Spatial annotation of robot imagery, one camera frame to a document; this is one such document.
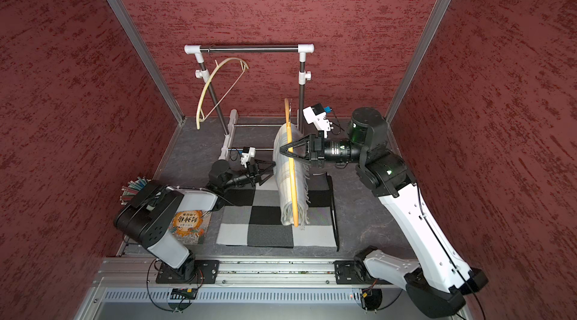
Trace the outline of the orange plastic hanger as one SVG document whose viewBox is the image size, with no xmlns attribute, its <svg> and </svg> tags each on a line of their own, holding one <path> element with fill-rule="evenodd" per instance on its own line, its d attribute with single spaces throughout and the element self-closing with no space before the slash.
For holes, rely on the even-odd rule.
<svg viewBox="0 0 577 320">
<path fill-rule="evenodd" d="M 288 98 L 284 99 L 284 106 L 285 106 L 287 143 L 290 143 L 292 142 L 292 124 L 291 124 L 291 106 L 290 106 L 290 100 Z M 292 158 L 289 158 L 288 163 L 289 163 L 288 169 L 289 169 L 289 181 L 291 190 L 293 225 L 297 228 L 299 226 L 299 214 L 298 214 L 298 194 L 297 194 L 295 161 Z"/>
</svg>

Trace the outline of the blue cream plaid scarf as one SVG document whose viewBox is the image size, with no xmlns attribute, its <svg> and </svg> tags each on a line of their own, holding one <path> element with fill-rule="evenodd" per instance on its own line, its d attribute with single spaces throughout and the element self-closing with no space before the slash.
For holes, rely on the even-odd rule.
<svg viewBox="0 0 577 320">
<path fill-rule="evenodd" d="M 309 167 L 283 155 L 282 146 L 289 143 L 288 125 L 282 125 L 273 144 L 273 175 L 279 192 L 280 221 L 282 225 L 306 226 L 309 223 Z"/>
</svg>

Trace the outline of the grey black checkered mat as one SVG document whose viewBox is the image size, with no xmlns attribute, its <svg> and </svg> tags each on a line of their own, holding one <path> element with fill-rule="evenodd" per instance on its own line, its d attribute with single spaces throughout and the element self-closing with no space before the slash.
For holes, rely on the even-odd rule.
<svg viewBox="0 0 577 320">
<path fill-rule="evenodd" d="M 332 178 L 313 175 L 309 186 L 309 223 L 294 227 L 281 223 L 279 191 L 273 180 L 263 186 L 230 189 L 216 238 L 223 246 L 340 249 Z"/>
</svg>

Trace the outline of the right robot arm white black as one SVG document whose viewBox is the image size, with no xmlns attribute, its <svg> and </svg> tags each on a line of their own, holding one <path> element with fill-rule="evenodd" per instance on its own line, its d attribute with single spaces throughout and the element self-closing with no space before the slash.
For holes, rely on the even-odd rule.
<svg viewBox="0 0 577 320">
<path fill-rule="evenodd" d="M 317 104 L 299 113 L 316 134 L 290 140 L 280 147 L 285 157 L 322 167 L 325 163 L 356 166 L 360 181 L 392 214 L 416 259 L 401 259 L 369 246 L 355 257 L 364 281 L 383 280 L 405 291 L 428 318 L 458 315 L 468 294 L 476 295 L 488 282 L 482 270 L 470 267 L 455 251 L 429 211 L 416 177 L 388 145 L 389 125 L 374 108 L 355 109 L 345 140 L 329 140 L 330 109 Z"/>
</svg>

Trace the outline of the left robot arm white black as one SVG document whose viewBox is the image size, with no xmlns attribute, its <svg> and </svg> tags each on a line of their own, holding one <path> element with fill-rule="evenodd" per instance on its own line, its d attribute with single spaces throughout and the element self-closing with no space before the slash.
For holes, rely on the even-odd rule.
<svg viewBox="0 0 577 320">
<path fill-rule="evenodd" d="M 227 160 L 213 163 L 204 188 L 147 183 L 114 219 L 114 226 L 147 252 L 174 270 L 180 279 L 195 275 L 195 256 L 169 230 L 177 213 L 219 210 L 228 203 L 229 189 L 255 187 L 272 175 L 274 162 L 251 160 L 243 171 L 234 171 Z"/>
</svg>

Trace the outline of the white and steel clothes rack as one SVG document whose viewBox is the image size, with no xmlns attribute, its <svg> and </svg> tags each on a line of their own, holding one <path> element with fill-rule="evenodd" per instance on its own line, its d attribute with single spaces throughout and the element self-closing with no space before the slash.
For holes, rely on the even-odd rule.
<svg viewBox="0 0 577 320">
<path fill-rule="evenodd" d="M 186 44 L 184 52 L 198 63 L 196 78 L 203 84 L 193 118 L 200 129 L 209 118 L 224 131 L 220 159 L 229 159 L 242 115 L 285 115 L 283 101 L 295 105 L 295 124 L 302 117 L 304 89 L 311 79 L 307 57 L 315 46 L 306 44 Z"/>
</svg>

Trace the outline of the green cup with straws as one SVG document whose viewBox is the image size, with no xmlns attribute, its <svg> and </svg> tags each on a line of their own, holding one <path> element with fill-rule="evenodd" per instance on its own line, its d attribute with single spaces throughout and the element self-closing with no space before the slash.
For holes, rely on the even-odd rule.
<svg viewBox="0 0 577 320">
<path fill-rule="evenodd" d="M 134 181 L 129 181 L 127 185 L 121 188 L 120 203 L 125 206 L 134 196 L 136 196 L 150 180 L 138 177 Z"/>
</svg>

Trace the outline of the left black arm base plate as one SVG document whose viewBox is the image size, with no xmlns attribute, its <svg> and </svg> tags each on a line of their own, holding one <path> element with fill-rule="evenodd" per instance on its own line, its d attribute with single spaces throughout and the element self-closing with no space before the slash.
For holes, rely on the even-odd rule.
<svg viewBox="0 0 577 320">
<path fill-rule="evenodd" d="M 220 262 L 217 260 L 187 261 L 181 267 L 174 269 L 162 263 L 156 277 L 157 284 L 214 284 L 219 273 Z"/>
</svg>

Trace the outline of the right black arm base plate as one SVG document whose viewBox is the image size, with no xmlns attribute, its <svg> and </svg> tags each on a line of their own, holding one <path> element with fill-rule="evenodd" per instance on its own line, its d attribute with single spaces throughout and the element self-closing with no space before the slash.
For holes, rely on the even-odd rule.
<svg viewBox="0 0 577 320">
<path fill-rule="evenodd" d="M 335 261 L 333 265 L 334 276 L 336 284 L 338 285 L 361 285 L 367 288 L 370 287 L 374 281 L 377 281 L 377 285 L 391 285 L 390 282 L 385 280 L 373 278 L 364 268 L 363 264 L 358 261 Z"/>
</svg>

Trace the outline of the aluminium front rail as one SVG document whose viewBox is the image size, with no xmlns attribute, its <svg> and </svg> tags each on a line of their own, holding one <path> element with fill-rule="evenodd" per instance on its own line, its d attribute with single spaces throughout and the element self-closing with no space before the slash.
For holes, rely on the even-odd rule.
<svg viewBox="0 0 577 320">
<path fill-rule="evenodd" d="M 160 264 L 153 264 L 150 256 L 123 256 L 105 258 L 96 273 L 92 286 L 139 287 L 147 280 L 154 286 L 170 286 L 156 283 Z M 220 262 L 216 287 L 262 287 L 262 288 L 321 288 L 356 287 L 361 285 L 338 285 L 334 276 L 335 261 L 339 258 L 251 258 L 251 257 L 204 257 L 200 260 Z"/>
</svg>

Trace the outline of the left aluminium corner post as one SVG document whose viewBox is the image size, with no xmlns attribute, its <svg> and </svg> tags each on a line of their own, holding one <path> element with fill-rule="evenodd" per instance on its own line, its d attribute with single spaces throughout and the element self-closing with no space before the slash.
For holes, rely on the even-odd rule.
<svg viewBox="0 0 577 320">
<path fill-rule="evenodd" d="M 165 81 L 164 76 L 161 73 L 158 65 L 156 64 L 155 60 L 153 59 L 150 50 L 147 47 L 143 37 L 141 37 L 140 32 L 137 29 L 137 26 L 132 20 L 132 17 L 129 14 L 129 11 L 126 9 L 125 4 L 122 0 L 106 0 L 113 11 L 114 15 L 117 17 L 120 25 L 122 26 L 123 30 L 125 31 L 126 35 L 128 36 L 132 46 L 134 47 L 135 51 L 137 52 L 138 56 L 140 57 L 142 63 L 146 67 L 148 73 L 153 79 L 156 87 L 158 88 L 162 98 L 164 99 L 165 103 L 168 105 L 171 113 L 173 114 L 174 118 L 177 121 L 179 126 L 182 126 L 183 123 L 186 121 L 186 117 L 180 108 L 180 105 L 177 103 L 174 95 L 172 94 L 167 82 Z"/>
</svg>

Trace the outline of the aluminium corner post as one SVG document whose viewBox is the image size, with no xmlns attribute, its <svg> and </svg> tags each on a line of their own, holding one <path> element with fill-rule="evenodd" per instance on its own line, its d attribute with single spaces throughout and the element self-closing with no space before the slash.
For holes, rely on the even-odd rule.
<svg viewBox="0 0 577 320">
<path fill-rule="evenodd" d="M 419 70 L 419 66 L 422 63 L 422 60 L 424 59 L 451 2 L 452 0 L 436 0 L 434 3 L 430 16 L 425 24 L 421 36 L 419 37 L 419 42 L 416 45 L 404 76 L 395 92 L 389 109 L 387 110 L 386 121 L 390 125 L 393 123 L 394 118 L 401 107 L 410 85 Z"/>
<path fill-rule="evenodd" d="M 179 126 L 182 126 L 183 123 L 186 121 L 186 117 L 180 108 L 180 105 L 177 103 L 174 95 L 172 94 L 167 82 L 165 81 L 164 76 L 161 73 L 158 65 L 156 64 L 155 60 L 153 59 L 150 50 L 147 47 L 143 37 L 141 37 L 140 32 L 137 29 L 137 26 L 132 20 L 132 17 L 129 14 L 129 11 L 126 9 L 125 4 L 122 0 L 106 0 L 113 11 L 114 15 L 117 17 L 120 25 L 122 26 L 123 30 L 125 31 L 126 35 L 128 36 L 132 46 L 134 47 L 135 51 L 137 52 L 138 56 L 140 57 L 142 63 L 146 67 L 148 73 L 153 79 L 156 87 L 158 88 L 162 98 L 164 99 L 165 103 L 168 105 L 171 113 L 173 114 L 174 118 L 177 121 Z"/>
</svg>

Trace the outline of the right aluminium corner post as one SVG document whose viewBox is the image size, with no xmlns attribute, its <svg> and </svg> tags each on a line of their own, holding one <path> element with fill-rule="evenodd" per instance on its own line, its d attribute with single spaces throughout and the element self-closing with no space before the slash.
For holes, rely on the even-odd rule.
<svg viewBox="0 0 577 320">
<path fill-rule="evenodd" d="M 404 76 L 395 92 L 389 109 L 387 110 L 386 121 L 390 125 L 393 123 L 394 118 L 401 107 L 410 85 L 419 70 L 419 66 L 422 63 L 422 60 L 424 59 L 451 2 L 452 0 L 436 0 L 434 3 L 430 16 L 425 24 L 421 36 L 419 37 L 419 42 L 416 45 Z"/>
</svg>

